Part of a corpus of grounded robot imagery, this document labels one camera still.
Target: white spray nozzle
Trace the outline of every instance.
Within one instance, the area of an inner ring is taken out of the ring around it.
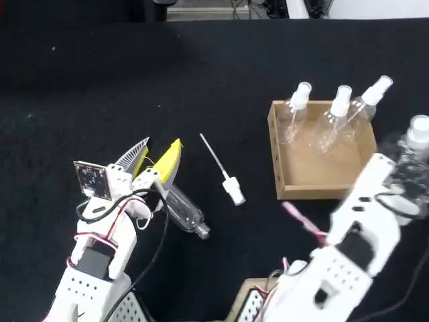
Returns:
[[[407,144],[416,150],[429,147],[429,116],[416,115],[407,131]]]
[[[222,182],[223,188],[231,196],[231,198],[232,198],[232,200],[236,206],[241,205],[242,203],[244,203],[246,201],[246,199],[240,190],[239,181],[234,176],[230,177],[227,174],[227,171],[225,171],[225,169],[223,168],[223,165],[221,164],[221,161],[219,161],[217,155],[215,154],[215,151],[213,151],[212,147],[210,146],[210,144],[208,144],[206,138],[204,137],[204,135],[202,133],[200,133],[200,137],[201,137],[202,141],[204,142],[204,144],[206,145],[207,149],[212,154],[217,165],[219,166],[219,168],[222,171],[222,174],[225,178],[225,181]]]
[[[295,109],[303,109],[307,106],[308,97],[311,92],[311,85],[307,82],[301,82],[290,99],[290,105]]]
[[[343,117],[347,115],[350,105],[351,87],[347,85],[341,85],[337,92],[334,101],[330,107],[330,112],[337,116]]]
[[[368,104],[375,106],[383,98],[384,93],[392,86],[393,81],[390,77],[383,75],[380,77],[377,82],[371,87],[369,87],[363,94],[362,100]]]

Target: white wall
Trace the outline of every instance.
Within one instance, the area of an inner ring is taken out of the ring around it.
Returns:
[[[331,19],[429,17],[429,0],[333,0]]]

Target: cardboard box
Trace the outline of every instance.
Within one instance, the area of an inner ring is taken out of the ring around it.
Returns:
[[[371,124],[355,142],[336,142],[325,155],[308,145],[317,117],[331,101],[310,101],[308,115],[297,138],[280,144],[277,115],[284,101],[273,101],[268,114],[277,199],[341,199],[352,187],[371,155],[377,150]]]

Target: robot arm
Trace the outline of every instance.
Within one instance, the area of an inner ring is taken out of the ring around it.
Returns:
[[[181,144],[176,140],[153,167],[136,176],[135,167],[141,166],[147,153],[146,143],[147,139],[132,147],[127,153],[132,157],[125,154],[107,167],[75,162],[82,191],[89,200],[82,204],[86,207],[77,224],[76,245],[44,322],[103,321],[130,287],[124,269],[137,243],[132,219],[138,229],[148,226],[153,213],[162,207],[160,199],[165,200],[180,160]],[[117,312],[109,321],[124,321],[126,314],[146,321],[132,293]]]
[[[257,310],[242,310],[236,322],[345,322],[401,238],[400,226],[422,219],[428,204],[429,117],[418,116],[397,160],[375,153],[340,207],[309,263],[295,261]],[[246,302],[242,307],[252,307]]]

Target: black table surface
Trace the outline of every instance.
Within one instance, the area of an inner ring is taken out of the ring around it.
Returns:
[[[306,259],[316,241],[275,199],[266,117],[271,100],[312,83],[313,99],[348,84],[395,80],[373,123],[378,140],[427,113],[429,20],[210,21],[0,30],[0,320],[39,321],[49,309],[83,199],[73,160],[114,162],[145,136],[158,158],[181,138],[176,182],[204,211],[211,237],[171,225],[166,246],[138,285],[159,321],[222,319],[246,278],[280,258]],[[234,207],[202,145],[202,131],[247,202]],[[323,229],[336,201],[296,205]],[[138,234],[127,267],[147,264],[161,213]],[[425,245],[422,222],[402,242],[354,317],[396,302]],[[423,321],[429,267],[409,301],[378,321]]]

